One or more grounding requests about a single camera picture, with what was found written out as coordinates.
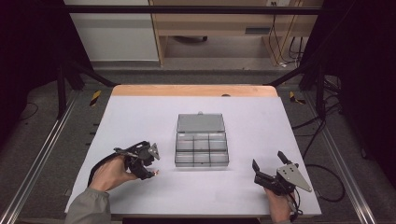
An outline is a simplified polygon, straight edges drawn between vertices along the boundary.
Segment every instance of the wooden table edge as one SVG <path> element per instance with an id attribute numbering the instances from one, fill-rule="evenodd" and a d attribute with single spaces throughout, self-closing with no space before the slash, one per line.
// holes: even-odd
<path id="1" fill-rule="evenodd" d="M 255 85 L 119 85 L 112 96 L 258 96 L 277 97 L 272 86 Z"/>

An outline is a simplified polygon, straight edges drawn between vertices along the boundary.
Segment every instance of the metal frame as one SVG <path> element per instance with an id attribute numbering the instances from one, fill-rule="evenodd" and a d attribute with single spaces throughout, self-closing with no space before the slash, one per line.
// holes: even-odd
<path id="1" fill-rule="evenodd" d="M 340 13 L 341 10 L 323 7 L 200 7 L 200 6 L 42 6 L 46 10 L 67 13 L 172 13 L 172 14 L 271 14 L 320 15 Z"/>
<path id="2" fill-rule="evenodd" d="M 38 1 L 38 7 L 41 10 L 59 10 L 67 13 L 173 13 L 173 14 L 271 14 L 271 15 L 321 15 L 321 14 L 334 14 L 340 13 L 341 10 L 335 8 L 322 8 L 322 7 L 183 7 L 183 6 L 174 6 L 174 7 L 154 7 L 154 6 L 49 6 Z M 269 85 L 278 86 L 284 81 L 295 77 L 300 74 L 303 70 L 308 67 L 311 67 L 313 64 L 318 63 L 320 60 L 313 59 L 313 62 L 308 64 L 303 64 L 301 67 L 291 71 L 287 75 L 273 81 Z M 59 83 L 61 88 L 63 83 L 63 74 L 62 68 L 58 71 L 58 78 L 61 80 Z M 94 76 L 95 79 L 100 79 L 100 81 L 106 82 L 105 79 L 101 79 L 96 74 Z M 78 94 L 72 94 L 71 99 L 69 99 L 69 103 L 67 108 L 60 108 L 60 110 L 65 110 L 63 115 L 59 115 L 59 119 L 54 124 L 54 127 L 49 134 L 46 142 L 41 148 L 39 154 L 37 155 L 34 164 L 32 165 L 29 173 L 23 180 L 17 194 L 13 198 L 11 204 L 7 207 L 6 212 L 1 216 L 0 223 L 14 223 L 27 200 L 36 180 L 38 179 L 40 172 L 49 157 L 51 150 L 58 139 L 63 126 L 65 125 L 70 112 L 73 108 L 74 102 L 77 99 Z M 325 128 L 324 130 L 324 140 L 330 146 L 329 151 L 332 157 L 332 160 L 337 167 L 338 171 L 341 174 L 341 178 L 346 184 L 346 190 L 348 192 L 349 197 L 356 209 L 358 217 L 361 220 L 361 223 L 375 223 L 374 216 L 367 205 L 367 202 L 364 200 L 363 195 L 357 185 L 353 175 L 350 173 L 349 169 L 345 161 L 343 160 L 341 154 L 339 153 L 338 148 L 336 147 L 329 131 Z"/>
<path id="3" fill-rule="evenodd" d="M 312 99 L 310 94 L 304 92 L 304 98 L 308 102 L 312 113 L 314 116 L 317 115 L 316 109 L 314 106 L 314 100 Z M 330 157 L 332 158 L 332 162 L 334 163 L 335 168 L 337 169 L 338 173 L 340 174 L 340 178 L 343 181 L 346 192 L 349 196 L 350 201 L 353 204 L 353 207 L 356 210 L 356 214 L 358 215 L 361 223 L 364 224 L 375 224 L 374 215 L 367 204 L 366 200 L 364 199 L 363 194 L 361 193 L 361 189 L 358 186 L 353 174 L 350 172 L 347 163 L 344 161 L 343 157 L 341 156 L 340 150 L 338 149 L 337 145 L 335 144 L 334 140 L 332 139 L 332 135 L 327 127 L 323 129 L 323 141 L 327 146 L 329 151 Z"/>
<path id="4" fill-rule="evenodd" d="M 20 188 L 18 189 L 11 203 L 8 205 L 6 211 L 1 216 L 0 223 L 12 224 L 15 223 L 15 221 L 17 220 L 17 217 L 20 214 L 23 205 L 29 197 L 29 194 L 32 191 L 38 177 L 40 176 L 40 173 L 47 161 L 47 158 L 50 156 L 50 153 L 69 118 L 69 115 L 74 107 L 78 95 L 79 91 L 72 91 L 69 102 L 67 103 L 67 108 L 64 111 L 64 115 L 61 118 L 57 119 L 55 124 L 53 125 L 49 136 L 47 137 L 44 145 L 42 146 L 37 157 L 35 158 L 32 167 L 30 168 L 29 172 L 21 183 Z"/>

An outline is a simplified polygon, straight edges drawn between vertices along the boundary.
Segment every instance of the wrist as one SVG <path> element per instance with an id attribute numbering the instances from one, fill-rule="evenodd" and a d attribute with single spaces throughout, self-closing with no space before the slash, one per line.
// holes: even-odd
<path id="1" fill-rule="evenodd" d="M 108 191 L 108 188 L 105 186 L 105 184 L 99 184 L 99 183 L 91 183 L 88 188 L 94 189 L 100 192 L 106 192 Z"/>
<path id="2" fill-rule="evenodd" d="M 285 220 L 283 220 L 283 221 L 275 222 L 275 224 L 290 224 L 290 220 L 285 219 Z"/>
<path id="3" fill-rule="evenodd" d="M 108 198 L 108 196 L 109 196 L 109 194 L 107 192 L 100 191 L 100 190 L 97 190 L 97 189 L 91 189 L 90 187 L 87 187 L 85 189 L 85 192 L 88 192 L 88 193 L 94 194 L 94 195 L 99 195 L 99 196 L 105 197 L 105 198 Z"/>

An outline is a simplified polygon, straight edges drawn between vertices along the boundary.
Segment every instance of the white paper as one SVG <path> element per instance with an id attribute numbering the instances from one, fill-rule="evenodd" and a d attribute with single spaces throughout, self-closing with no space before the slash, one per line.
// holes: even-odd
<path id="1" fill-rule="evenodd" d="M 176 168 L 178 114 L 221 113 L 230 163 L 225 168 Z M 268 215 L 261 186 L 254 183 L 252 160 L 268 175 L 283 165 L 282 151 L 312 187 L 289 120 L 277 97 L 111 96 L 78 174 L 70 203 L 87 187 L 91 168 L 113 153 L 141 141 L 157 143 L 161 159 L 149 169 L 160 174 L 111 190 L 113 214 L 136 216 Z M 305 215 L 320 215 L 314 192 L 299 189 Z"/>

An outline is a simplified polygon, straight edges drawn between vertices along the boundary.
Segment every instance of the floor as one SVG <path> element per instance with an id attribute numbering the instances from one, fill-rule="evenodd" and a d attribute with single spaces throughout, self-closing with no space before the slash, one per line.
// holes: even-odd
<path id="1" fill-rule="evenodd" d="M 98 69 L 98 73 L 110 80 L 129 84 L 247 84 L 261 85 L 286 74 L 298 65 L 289 63 L 286 68 L 274 67 L 269 53 L 263 49 L 260 38 L 209 37 L 206 42 L 196 38 L 175 37 L 169 42 L 163 66 L 135 67 L 134 69 Z M 106 108 L 111 93 L 107 88 L 89 77 L 84 77 L 83 91 L 68 90 L 69 99 L 75 99 L 73 108 L 51 145 L 51 129 L 59 125 L 57 115 L 56 83 L 49 83 L 31 91 L 29 104 L 21 114 L 13 134 L 0 151 L 0 213 L 4 214 L 22 183 L 34 182 L 19 202 L 20 207 L 11 207 L 17 223 L 63 223 L 64 208 L 70 189 L 82 164 L 94 132 Z M 295 127 L 312 119 L 314 90 L 300 91 L 296 77 L 277 87 L 290 119 Z M 89 106 L 95 91 L 101 96 L 95 106 Z M 290 92 L 295 99 L 290 99 Z M 326 91 L 327 107 L 335 105 L 326 118 L 324 129 L 312 142 L 306 154 L 305 164 L 322 165 L 341 176 L 346 187 L 346 196 L 338 203 L 319 198 L 322 216 L 299 218 L 296 223 L 396 223 L 396 192 L 382 175 L 375 161 L 361 157 L 360 144 L 342 115 L 333 92 Z M 318 129 L 315 121 L 294 131 L 302 151 L 310 145 Z M 43 154 L 43 145 L 50 146 L 38 171 L 30 169 L 37 164 L 36 157 Z M 329 172 L 317 166 L 307 167 L 314 188 L 327 199 L 337 199 L 342 194 L 341 184 Z M 374 222 L 364 221 L 373 216 Z"/>

